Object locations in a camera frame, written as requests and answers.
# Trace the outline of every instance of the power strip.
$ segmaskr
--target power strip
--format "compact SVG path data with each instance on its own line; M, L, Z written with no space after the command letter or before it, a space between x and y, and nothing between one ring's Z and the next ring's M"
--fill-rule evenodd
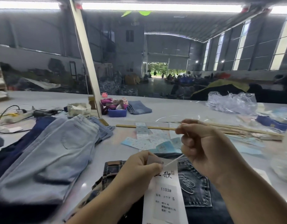
M26 113L18 112L16 117L3 116L0 120L0 125L16 123L31 116L33 116L33 111L27 111Z

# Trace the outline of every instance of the blue plastic basket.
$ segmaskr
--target blue plastic basket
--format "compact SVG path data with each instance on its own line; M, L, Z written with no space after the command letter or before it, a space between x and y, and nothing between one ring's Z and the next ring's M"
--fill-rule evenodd
M256 120L257 120L257 122L259 122L262 125L267 126L267 127L277 128L277 129L280 129L282 131L287 130L287 124L280 123L274 119L271 119L269 116L258 116Z
M126 117L127 109L119 109L119 110L108 109L108 116L109 117Z

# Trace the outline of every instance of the forearm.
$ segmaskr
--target forearm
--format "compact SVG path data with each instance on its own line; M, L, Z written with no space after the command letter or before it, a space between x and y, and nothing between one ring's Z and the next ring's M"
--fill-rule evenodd
M130 207L126 204L122 192L106 188L75 214L67 224L115 224Z
M287 224L287 203L253 169L244 167L218 187L235 224Z

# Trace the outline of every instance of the left hand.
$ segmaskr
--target left hand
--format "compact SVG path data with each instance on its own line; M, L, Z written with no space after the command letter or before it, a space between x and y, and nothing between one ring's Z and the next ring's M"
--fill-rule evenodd
M130 156L106 189L123 194L129 206L138 201L148 189L152 177L162 171L159 163L146 165L149 155L156 156L149 151Z

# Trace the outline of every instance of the worker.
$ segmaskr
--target worker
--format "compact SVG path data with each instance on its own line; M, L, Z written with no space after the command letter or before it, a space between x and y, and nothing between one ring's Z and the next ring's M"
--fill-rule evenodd
M235 224L287 224L286 201L246 163L221 131L191 119L183 120L175 131L184 134L183 154L221 193ZM67 224L117 223L162 171L159 163L145 165L148 155L153 154L142 151L130 156L112 183Z

